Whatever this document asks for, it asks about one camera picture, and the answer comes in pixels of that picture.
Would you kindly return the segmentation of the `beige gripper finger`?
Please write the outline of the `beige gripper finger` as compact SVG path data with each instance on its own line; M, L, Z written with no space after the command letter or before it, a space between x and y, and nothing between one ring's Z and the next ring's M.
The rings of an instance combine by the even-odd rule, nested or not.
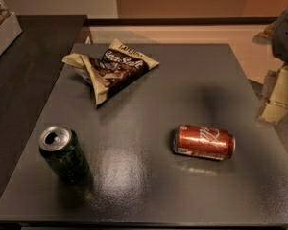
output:
M258 119L278 123L288 113L288 63L269 70L263 84Z
M256 34L252 42L259 45L270 45L274 37L274 30L276 27L276 22L269 24L263 31Z

